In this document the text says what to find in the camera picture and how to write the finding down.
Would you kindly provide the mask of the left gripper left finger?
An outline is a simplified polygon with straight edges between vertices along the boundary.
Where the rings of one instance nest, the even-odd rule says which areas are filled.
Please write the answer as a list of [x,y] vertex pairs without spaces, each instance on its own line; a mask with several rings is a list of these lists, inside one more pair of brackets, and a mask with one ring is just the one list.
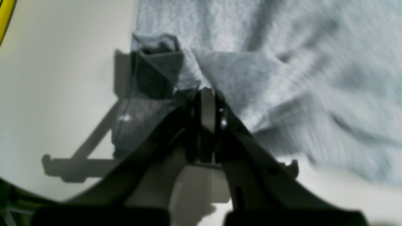
[[190,95],[99,183],[42,207],[34,226],[169,226],[171,193],[187,165],[201,163],[201,93]]

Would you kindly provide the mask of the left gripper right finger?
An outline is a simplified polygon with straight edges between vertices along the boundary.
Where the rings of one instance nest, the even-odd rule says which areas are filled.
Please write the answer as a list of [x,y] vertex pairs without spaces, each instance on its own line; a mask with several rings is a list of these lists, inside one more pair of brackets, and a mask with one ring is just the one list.
[[201,90],[201,163],[220,165],[233,211],[226,226],[366,226],[297,182],[297,160],[279,163],[252,137],[220,91]]

